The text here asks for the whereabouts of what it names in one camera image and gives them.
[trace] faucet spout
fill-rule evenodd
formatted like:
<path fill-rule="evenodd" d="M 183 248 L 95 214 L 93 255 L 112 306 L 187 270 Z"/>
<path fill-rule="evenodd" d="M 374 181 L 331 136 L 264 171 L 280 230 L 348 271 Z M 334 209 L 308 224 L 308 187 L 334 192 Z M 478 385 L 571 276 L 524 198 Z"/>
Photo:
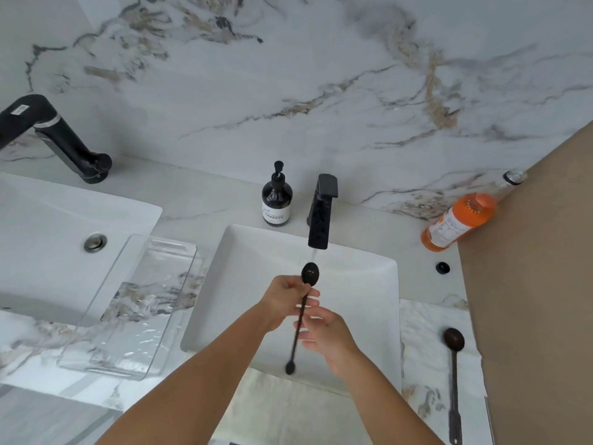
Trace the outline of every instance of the faucet spout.
<path fill-rule="evenodd" d="M 331 200 L 334 198 L 337 198 L 337 178 L 327 173 L 320 174 L 307 217 L 311 248 L 327 250 L 330 240 Z"/>
<path fill-rule="evenodd" d="M 83 181 L 94 184 L 107 178 L 111 157 L 89 151 L 43 95 L 22 96 L 0 112 L 0 149 L 31 127 Z"/>

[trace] dark glass bottle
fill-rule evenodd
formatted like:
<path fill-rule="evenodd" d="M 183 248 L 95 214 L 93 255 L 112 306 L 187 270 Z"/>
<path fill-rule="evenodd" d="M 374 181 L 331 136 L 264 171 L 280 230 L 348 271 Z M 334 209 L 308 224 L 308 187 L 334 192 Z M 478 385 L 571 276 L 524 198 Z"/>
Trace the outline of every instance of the dark glass bottle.
<path fill-rule="evenodd" d="M 262 215 L 267 224 L 279 227 L 291 216 L 292 188 L 285 181 L 282 161 L 276 161 L 276 172 L 262 189 Z"/>

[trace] sink drain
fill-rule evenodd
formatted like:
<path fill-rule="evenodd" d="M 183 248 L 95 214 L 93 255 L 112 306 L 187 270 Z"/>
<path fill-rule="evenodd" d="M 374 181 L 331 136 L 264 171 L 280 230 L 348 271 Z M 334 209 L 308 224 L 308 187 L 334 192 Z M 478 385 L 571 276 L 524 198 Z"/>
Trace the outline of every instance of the sink drain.
<path fill-rule="evenodd" d="M 97 253 L 107 245 L 107 237 L 104 234 L 93 234 L 84 243 L 84 250 L 88 253 Z"/>

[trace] right hand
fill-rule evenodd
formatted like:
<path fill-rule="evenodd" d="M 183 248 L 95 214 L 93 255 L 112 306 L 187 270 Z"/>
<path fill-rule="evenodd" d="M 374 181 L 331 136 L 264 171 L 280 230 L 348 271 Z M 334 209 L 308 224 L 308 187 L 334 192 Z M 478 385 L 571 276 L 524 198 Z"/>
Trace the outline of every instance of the right hand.
<path fill-rule="evenodd" d="M 330 370 L 342 377 L 340 369 L 347 360 L 361 354 L 342 316 L 321 306 L 308 307 L 302 316 L 306 331 L 299 331 L 302 346 L 323 355 Z"/>

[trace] rectangular sink basin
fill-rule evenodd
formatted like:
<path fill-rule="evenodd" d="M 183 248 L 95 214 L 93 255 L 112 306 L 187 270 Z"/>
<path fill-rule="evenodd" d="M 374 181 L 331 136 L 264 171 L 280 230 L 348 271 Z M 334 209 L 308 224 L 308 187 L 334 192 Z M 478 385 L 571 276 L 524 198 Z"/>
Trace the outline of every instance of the rectangular sink basin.
<path fill-rule="evenodd" d="M 126 240 L 150 234 L 161 212 L 141 201 L 0 173 L 0 309 L 76 325 Z M 107 242 L 89 253 L 84 243 L 93 234 Z"/>
<path fill-rule="evenodd" d="M 299 275 L 311 260 L 307 239 L 282 232 L 230 225 L 197 297 L 181 347 L 200 351 L 237 317 L 257 303 L 277 275 Z M 397 264 L 387 257 L 335 244 L 315 255 L 321 305 L 342 315 L 360 349 L 401 389 L 401 344 Z M 266 335 L 251 366 L 332 392 L 345 393 L 342 381 L 319 354 L 299 346 L 296 372 L 290 358 L 296 317 Z"/>

